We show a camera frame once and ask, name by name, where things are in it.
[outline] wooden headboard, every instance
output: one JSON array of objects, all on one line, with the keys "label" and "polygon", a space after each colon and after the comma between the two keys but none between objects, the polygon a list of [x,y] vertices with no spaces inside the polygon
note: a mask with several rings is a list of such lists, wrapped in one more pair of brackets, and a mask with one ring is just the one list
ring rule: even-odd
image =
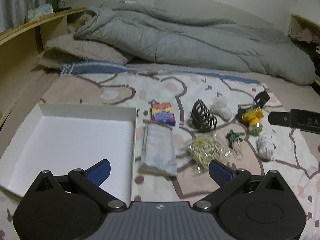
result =
[{"label": "wooden headboard", "polygon": [[183,17],[226,18],[243,25],[273,28],[273,23],[213,0],[154,0],[154,6]]}]

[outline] white yarn ball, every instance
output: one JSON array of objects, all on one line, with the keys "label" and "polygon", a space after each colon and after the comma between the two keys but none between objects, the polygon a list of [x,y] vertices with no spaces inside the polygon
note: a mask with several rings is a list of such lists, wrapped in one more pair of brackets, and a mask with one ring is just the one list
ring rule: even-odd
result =
[{"label": "white yarn ball", "polygon": [[271,160],[275,147],[270,134],[264,133],[258,137],[258,157],[264,160]]}]

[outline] metal screw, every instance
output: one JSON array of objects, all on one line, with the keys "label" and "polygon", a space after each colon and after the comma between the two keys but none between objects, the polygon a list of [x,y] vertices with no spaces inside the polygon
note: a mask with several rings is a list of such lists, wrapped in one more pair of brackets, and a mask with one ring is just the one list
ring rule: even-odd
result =
[{"label": "metal screw", "polygon": [[201,209],[208,209],[212,206],[212,204],[209,201],[200,200],[196,203],[196,206]]},{"label": "metal screw", "polygon": [[121,208],[123,205],[124,205],[124,203],[120,200],[111,200],[108,203],[109,207],[115,208],[115,209]]}]

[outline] curtain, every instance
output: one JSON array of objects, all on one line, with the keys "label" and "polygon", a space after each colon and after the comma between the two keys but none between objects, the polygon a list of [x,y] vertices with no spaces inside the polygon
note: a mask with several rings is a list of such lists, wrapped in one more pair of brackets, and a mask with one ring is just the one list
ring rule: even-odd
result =
[{"label": "curtain", "polygon": [[28,10],[38,8],[46,0],[0,0],[0,32],[26,22]]}]

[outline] white box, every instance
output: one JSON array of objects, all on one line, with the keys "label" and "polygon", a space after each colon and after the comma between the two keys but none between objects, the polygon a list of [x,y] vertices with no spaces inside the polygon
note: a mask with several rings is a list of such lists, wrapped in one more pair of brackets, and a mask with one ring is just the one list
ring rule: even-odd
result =
[{"label": "white box", "polygon": [[42,170],[66,175],[108,159],[111,173],[100,188],[129,206],[136,120],[135,108],[37,105],[0,159],[0,185],[23,197]]}]

